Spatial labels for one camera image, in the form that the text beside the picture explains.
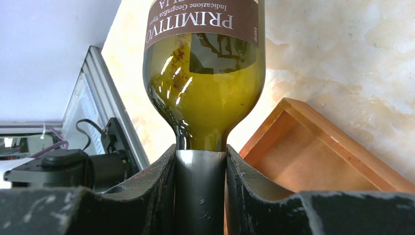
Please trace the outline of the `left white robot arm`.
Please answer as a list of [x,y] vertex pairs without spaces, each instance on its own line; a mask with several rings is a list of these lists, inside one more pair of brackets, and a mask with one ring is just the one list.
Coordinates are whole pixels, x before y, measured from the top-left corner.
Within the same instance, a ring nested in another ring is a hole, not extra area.
[[13,188],[83,186],[101,193],[118,192],[118,184],[139,172],[121,124],[115,117],[104,129],[89,119],[84,122],[99,132],[103,154],[89,155],[85,149],[53,149],[7,170],[3,179]]

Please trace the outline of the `wooden compartment tray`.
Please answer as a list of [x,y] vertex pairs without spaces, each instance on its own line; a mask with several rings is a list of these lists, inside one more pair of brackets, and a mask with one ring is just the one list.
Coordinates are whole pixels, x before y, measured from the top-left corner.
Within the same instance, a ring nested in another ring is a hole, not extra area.
[[284,98],[240,150],[240,156],[292,191],[399,191],[413,183],[305,102]]

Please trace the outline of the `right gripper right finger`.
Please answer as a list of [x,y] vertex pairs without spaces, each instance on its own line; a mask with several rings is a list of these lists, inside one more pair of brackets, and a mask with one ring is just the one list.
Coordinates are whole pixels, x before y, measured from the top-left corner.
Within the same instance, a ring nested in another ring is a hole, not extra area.
[[230,235],[412,235],[415,196],[379,191],[292,192],[227,147]]

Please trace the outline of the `dark green wine bottle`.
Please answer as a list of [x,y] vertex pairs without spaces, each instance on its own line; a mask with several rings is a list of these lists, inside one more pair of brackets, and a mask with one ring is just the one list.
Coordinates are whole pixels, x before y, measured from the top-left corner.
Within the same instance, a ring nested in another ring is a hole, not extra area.
[[265,74],[264,1],[152,2],[142,75],[176,137],[174,234],[223,234],[227,139]]

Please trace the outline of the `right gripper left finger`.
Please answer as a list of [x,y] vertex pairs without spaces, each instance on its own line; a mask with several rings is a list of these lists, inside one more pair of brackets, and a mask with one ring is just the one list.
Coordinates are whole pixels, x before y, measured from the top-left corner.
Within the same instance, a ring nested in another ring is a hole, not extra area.
[[95,193],[85,187],[0,192],[3,235],[171,235],[176,146],[147,169]]

